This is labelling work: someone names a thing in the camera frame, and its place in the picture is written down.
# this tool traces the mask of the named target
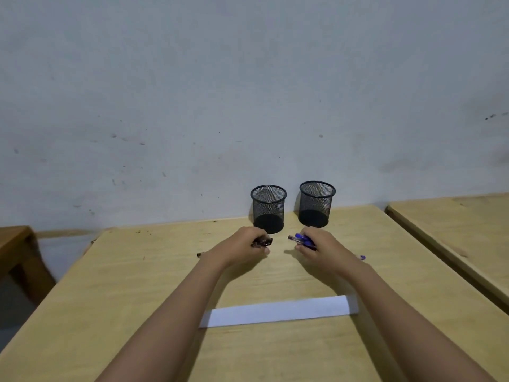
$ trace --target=forearm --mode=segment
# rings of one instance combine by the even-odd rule
[[[461,348],[362,263],[349,279],[391,353],[412,381],[494,381]]]
[[[97,382],[173,380],[179,372],[223,265],[203,257],[142,324]]]

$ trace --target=person's right hand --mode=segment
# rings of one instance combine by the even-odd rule
[[[365,265],[327,231],[305,227],[300,233],[313,240],[317,250],[303,245],[297,245],[295,249],[323,270],[348,279],[357,268]]]

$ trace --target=black mesh pencil holder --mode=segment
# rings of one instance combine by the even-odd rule
[[[321,228],[329,223],[334,186],[322,181],[306,181],[300,185],[299,221],[307,227]]]
[[[286,190],[275,185],[257,186],[251,191],[254,226],[268,234],[281,231],[284,226],[284,199]]]

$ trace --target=white wall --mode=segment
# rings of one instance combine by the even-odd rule
[[[509,190],[509,0],[0,0],[0,225]]]

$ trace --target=person's left hand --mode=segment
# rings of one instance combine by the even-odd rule
[[[221,260],[225,267],[246,261],[262,259],[270,253],[269,248],[251,246],[258,237],[269,237],[267,232],[256,227],[241,227],[226,240],[221,241],[203,257]]]

